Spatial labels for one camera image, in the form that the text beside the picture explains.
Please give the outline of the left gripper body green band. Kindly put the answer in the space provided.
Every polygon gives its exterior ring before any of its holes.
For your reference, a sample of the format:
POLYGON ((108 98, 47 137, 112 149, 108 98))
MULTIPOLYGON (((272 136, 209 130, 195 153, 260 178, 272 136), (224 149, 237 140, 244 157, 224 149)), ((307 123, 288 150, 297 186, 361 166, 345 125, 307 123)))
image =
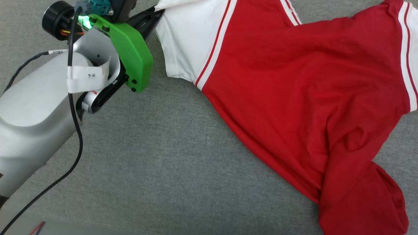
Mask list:
POLYGON ((85 56, 93 66, 109 62, 103 89, 84 92, 76 99, 76 108, 96 113, 121 88, 133 92, 148 86, 153 58, 142 35, 127 24, 136 0, 79 0, 75 6, 60 0, 50 5, 42 27, 63 41, 74 35, 73 50, 85 56))

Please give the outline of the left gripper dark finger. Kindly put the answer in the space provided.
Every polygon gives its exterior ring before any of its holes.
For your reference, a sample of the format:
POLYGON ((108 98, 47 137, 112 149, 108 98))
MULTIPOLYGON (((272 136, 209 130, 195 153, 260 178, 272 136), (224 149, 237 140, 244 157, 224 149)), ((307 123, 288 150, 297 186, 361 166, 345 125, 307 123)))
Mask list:
POLYGON ((130 17, 127 24, 136 29, 147 43, 164 12, 165 9, 156 10, 154 7, 151 7, 130 17))

